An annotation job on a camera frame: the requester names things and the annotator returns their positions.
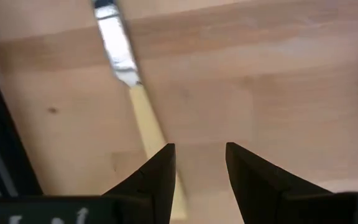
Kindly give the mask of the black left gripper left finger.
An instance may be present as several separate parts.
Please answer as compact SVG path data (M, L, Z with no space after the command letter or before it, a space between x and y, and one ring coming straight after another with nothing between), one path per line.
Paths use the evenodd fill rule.
M170 224L175 191L175 145L166 144L105 193L114 199L110 224Z

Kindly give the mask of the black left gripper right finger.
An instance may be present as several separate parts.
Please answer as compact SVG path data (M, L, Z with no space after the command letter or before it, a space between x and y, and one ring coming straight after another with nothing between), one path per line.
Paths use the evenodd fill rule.
M234 142L226 144L226 166L245 224L281 224L279 211L287 195L331 193Z

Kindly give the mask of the knife with pale yellow handle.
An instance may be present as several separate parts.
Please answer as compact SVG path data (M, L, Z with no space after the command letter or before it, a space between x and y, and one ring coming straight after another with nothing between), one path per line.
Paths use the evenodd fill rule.
M128 87L143 149L149 160L168 142L142 84L124 16L120 12L118 0L90 1L112 72ZM186 218L186 197L175 168L175 191L170 224Z

